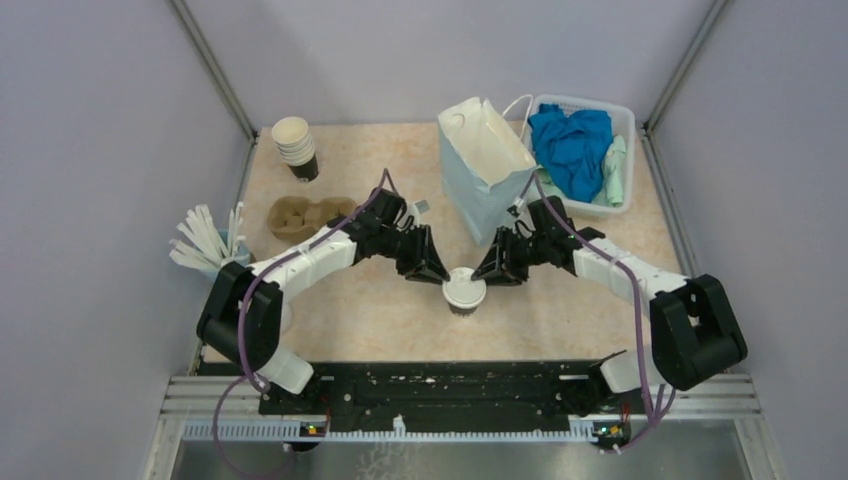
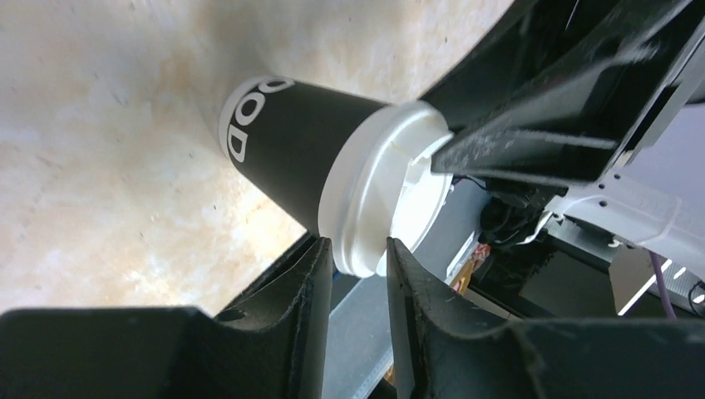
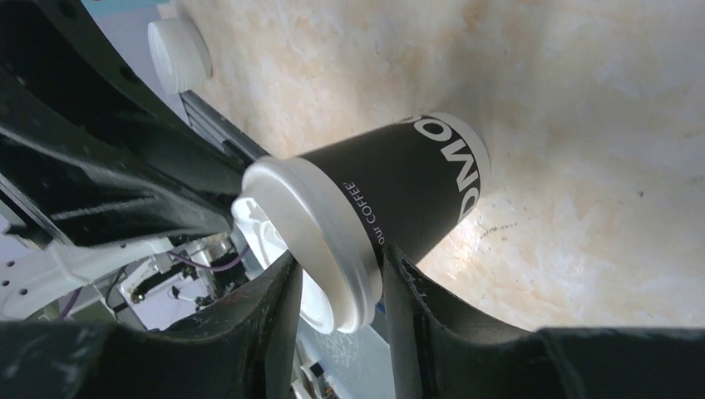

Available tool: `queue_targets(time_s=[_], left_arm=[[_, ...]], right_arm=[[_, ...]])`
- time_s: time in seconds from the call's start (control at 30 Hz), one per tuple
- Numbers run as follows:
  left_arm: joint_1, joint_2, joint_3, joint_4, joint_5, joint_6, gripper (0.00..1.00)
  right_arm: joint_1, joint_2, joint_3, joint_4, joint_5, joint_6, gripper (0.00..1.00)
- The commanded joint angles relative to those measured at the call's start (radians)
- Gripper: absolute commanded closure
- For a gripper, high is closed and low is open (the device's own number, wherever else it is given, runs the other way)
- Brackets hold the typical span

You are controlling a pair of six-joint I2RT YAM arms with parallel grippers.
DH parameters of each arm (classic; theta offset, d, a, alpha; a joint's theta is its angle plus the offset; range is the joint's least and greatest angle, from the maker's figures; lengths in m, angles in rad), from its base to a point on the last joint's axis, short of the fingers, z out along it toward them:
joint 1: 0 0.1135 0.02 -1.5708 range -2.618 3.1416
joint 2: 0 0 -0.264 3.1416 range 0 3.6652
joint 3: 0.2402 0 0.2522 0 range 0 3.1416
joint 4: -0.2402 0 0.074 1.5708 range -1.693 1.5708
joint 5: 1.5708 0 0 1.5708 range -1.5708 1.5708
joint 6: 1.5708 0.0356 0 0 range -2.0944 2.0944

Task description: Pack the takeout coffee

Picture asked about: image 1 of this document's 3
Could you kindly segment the white plastic cup lid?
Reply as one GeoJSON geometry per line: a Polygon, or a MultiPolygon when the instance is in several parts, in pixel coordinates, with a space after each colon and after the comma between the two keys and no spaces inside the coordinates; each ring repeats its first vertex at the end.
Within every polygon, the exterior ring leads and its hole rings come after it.
{"type": "Polygon", "coordinates": [[[449,279],[442,284],[442,293],[448,305],[458,309],[472,310],[485,299],[487,284],[472,278],[474,270],[457,267],[449,272],[449,279]]]}

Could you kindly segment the black paper coffee cup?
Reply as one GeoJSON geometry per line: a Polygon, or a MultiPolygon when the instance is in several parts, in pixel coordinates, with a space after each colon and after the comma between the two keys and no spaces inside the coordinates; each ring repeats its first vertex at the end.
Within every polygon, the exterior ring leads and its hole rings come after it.
{"type": "Polygon", "coordinates": [[[479,308],[479,306],[480,306],[480,303],[474,303],[474,304],[470,304],[470,305],[465,305],[465,304],[458,305],[458,304],[451,303],[451,302],[448,303],[448,308],[451,311],[451,313],[453,315],[460,316],[460,317],[467,317],[467,316],[473,315],[476,312],[476,310],[479,308]]]}

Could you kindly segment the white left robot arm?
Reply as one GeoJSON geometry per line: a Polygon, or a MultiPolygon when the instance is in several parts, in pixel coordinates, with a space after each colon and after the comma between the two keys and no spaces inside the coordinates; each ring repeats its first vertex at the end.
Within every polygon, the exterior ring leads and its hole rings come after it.
{"type": "Polygon", "coordinates": [[[238,365],[262,393],[282,388],[297,413],[319,404],[313,366],[280,343],[288,301],[328,275],[373,256],[391,259],[407,281],[442,285],[450,278],[429,226],[400,195],[374,189],[349,216],[338,216],[286,252],[219,270],[197,325],[207,346],[238,365]]]}

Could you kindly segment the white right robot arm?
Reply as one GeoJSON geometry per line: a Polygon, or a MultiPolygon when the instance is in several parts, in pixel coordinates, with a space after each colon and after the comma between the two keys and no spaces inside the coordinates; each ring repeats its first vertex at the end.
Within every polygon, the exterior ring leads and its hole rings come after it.
{"type": "Polygon", "coordinates": [[[646,319],[650,343],[641,352],[614,354],[594,368],[589,404],[612,412],[627,392],[644,384],[688,391],[745,360],[747,342],[722,283],[655,267],[618,247],[602,232],[575,230],[562,201],[547,197],[528,206],[532,228],[501,227],[472,278],[489,286],[517,286],[533,266],[551,265],[593,281],[627,301],[646,319]]]}

